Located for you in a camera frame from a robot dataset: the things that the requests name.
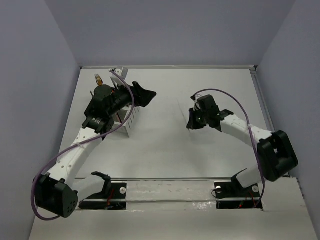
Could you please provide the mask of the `gold metal fork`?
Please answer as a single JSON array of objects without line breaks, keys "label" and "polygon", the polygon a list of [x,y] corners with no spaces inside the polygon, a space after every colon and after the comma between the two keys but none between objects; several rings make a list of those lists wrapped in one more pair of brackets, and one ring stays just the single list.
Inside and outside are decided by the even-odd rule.
[{"label": "gold metal fork", "polygon": [[102,86],[104,84],[104,82],[103,82],[102,78],[100,77],[100,75],[99,74],[95,74],[94,76],[95,76],[96,84],[98,86]]}]

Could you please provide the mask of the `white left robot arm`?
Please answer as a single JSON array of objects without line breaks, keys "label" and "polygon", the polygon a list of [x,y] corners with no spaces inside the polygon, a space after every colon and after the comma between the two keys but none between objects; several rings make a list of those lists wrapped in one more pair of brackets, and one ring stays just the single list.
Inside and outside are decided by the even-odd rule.
[{"label": "white left robot arm", "polygon": [[128,105],[145,108],[156,95],[136,81],[118,88],[103,84],[94,89],[84,111],[85,121],[72,145],[50,160],[33,180],[30,201],[37,218],[49,221],[38,213],[38,208],[55,214],[51,220],[68,218],[84,199],[113,194],[111,177],[107,174],[94,171],[79,182],[75,181],[76,176],[93,150],[107,135],[117,131],[113,116]]}]

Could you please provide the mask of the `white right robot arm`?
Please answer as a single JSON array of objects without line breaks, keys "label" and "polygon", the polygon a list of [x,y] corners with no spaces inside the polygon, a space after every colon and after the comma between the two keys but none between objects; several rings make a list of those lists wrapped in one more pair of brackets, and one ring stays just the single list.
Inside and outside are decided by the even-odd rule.
[{"label": "white right robot arm", "polygon": [[252,147],[256,158],[255,166],[236,173],[230,182],[216,184],[212,190],[214,198],[243,198],[258,183],[275,182],[298,166],[298,158],[284,131],[264,130],[242,120],[230,110],[220,110],[212,95],[193,95],[191,99],[194,106],[189,109],[188,130],[210,127],[230,135]]}]

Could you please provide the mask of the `black slotted container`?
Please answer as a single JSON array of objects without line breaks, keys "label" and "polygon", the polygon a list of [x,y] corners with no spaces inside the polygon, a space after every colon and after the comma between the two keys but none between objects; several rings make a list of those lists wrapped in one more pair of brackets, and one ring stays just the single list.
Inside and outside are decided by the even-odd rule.
[{"label": "black slotted container", "polygon": [[94,95],[88,104],[84,115],[88,117],[98,117],[100,114],[101,101],[97,95]]}]

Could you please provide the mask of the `white slotted container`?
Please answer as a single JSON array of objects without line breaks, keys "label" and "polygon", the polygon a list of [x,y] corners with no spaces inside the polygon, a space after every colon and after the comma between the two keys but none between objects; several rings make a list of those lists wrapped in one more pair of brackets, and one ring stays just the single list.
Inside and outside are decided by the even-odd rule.
[{"label": "white slotted container", "polygon": [[132,108],[132,106],[125,106],[113,116],[114,125],[112,129],[116,129],[118,126],[123,124],[117,132],[130,137],[138,121],[140,111],[140,107],[135,106]]}]

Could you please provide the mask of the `white front panel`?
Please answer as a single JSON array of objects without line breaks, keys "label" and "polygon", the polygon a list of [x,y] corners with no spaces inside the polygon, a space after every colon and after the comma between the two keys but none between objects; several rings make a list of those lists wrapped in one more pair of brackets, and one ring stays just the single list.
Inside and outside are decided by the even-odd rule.
[{"label": "white front panel", "polygon": [[146,203],[136,210],[77,210],[69,218],[35,219],[32,240],[315,240],[294,178],[269,184],[263,209],[214,204]]}]

